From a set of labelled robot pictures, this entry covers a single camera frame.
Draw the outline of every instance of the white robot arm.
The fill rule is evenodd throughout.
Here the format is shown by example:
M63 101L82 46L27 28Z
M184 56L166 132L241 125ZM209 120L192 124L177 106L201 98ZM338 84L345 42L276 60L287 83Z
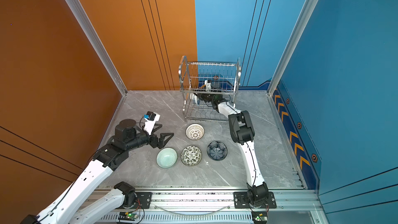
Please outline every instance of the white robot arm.
M162 149L173 137L174 133L161 133L160 138L153 134L162 127L155 123L159 120L158 114L147 112L144 117L147 119L146 125L148 121L150 123L148 127L144 126L144 130L148 131L137 127L135 120L122 120L115 128L115 135L97 150L77 180L37 216L28 215L21 224L93 224L104 213L122 205L133 205L137 198L135 188L121 182L105 197L76 212L95 188L129 157L130 150L148 144Z
M236 109L222 97L222 94L194 93L193 97L211 103L217 112L228 118L231 138L240 144L246 168L248 201L253 207L263 206L269 198L269 192L254 152L255 133L249 112Z

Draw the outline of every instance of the blue wall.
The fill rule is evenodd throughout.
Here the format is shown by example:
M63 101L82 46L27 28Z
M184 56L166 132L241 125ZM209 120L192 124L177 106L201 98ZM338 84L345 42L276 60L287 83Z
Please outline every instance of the blue wall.
M319 0L282 77L319 152L333 224L398 199L398 186L377 190L398 183L398 169L382 173L398 166L397 16L398 0Z
M256 8L256 0L195 0L198 61L244 58L241 86L259 86L273 76L304 2L264 0L260 15L263 0Z

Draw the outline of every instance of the yellow arrow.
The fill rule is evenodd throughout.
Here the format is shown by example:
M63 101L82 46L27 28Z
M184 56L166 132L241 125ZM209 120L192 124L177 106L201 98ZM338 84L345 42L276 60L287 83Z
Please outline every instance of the yellow arrow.
M276 104L276 98L280 98L280 95L275 95L275 104Z
M281 107L284 107L285 105L283 103L278 103L278 112L281 109Z
M297 148L301 149L302 151L304 151L304 149L302 148L301 145L295 143L295 155L297 155Z
M290 143L292 143L292 136L294 136L294 137L296 137L296 138L299 138L298 136L297 136L297 134L296 133L294 133L294 132L290 132Z
M302 170L302 163L305 162L306 164L308 164L308 166L310 165L310 162L308 162L307 159L303 158L302 156L300 156L300 169Z
M282 122L283 122L283 116L284 115L289 116L289 114L287 114L287 112L282 111Z

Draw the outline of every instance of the marble surface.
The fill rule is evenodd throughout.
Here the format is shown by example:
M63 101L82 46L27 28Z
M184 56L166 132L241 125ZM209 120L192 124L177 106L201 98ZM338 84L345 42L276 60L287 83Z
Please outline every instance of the marble surface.
M133 186L192 186L192 187L246 187L246 171L238 144L231 139L227 122L187 120L182 113L183 97L179 91L129 91L126 101L113 122L112 132L119 121L132 118L137 122L147 111L160 114L158 123L163 127L157 131L174 132L174 137L166 147L176 150L180 156L189 146L199 147L203 153L196 166L186 166L180 159L168 169L159 167L156 157L160 151L147 145L129 152L125 160L101 186L112 186L125 181ZM250 113L255 128L255 151L261 173L269 188L298 187L296 172L286 155L271 108L264 91L239 91L236 108ZM198 123L205 129L199 140L190 140L185 130ZM207 156L206 148L212 141L223 142L228 155L222 161L214 161Z

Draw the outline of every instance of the stainless steel dish rack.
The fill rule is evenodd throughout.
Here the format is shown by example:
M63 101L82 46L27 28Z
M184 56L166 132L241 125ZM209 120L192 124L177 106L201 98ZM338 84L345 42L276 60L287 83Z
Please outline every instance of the stainless steel dish rack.
M198 100L195 94L221 94L235 106L241 75L239 59L236 63L188 62L187 57L183 56L178 74L180 91L184 97L185 118L228 121L224 115L213 109L211 103ZM206 86L208 83L211 83L211 88Z

